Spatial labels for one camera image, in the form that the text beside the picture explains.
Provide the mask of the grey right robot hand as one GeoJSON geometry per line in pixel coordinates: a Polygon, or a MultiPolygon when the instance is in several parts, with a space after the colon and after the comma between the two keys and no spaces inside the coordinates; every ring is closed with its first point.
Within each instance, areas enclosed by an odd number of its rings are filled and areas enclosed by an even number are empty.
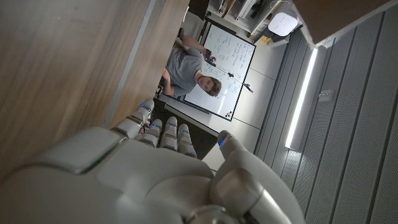
{"type": "Polygon", "coordinates": [[[1,181],[2,223],[303,223],[284,181],[230,132],[224,163],[197,159],[174,117],[142,128],[144,101],[111,129],[89,128],[32,157],[1,181]]]}

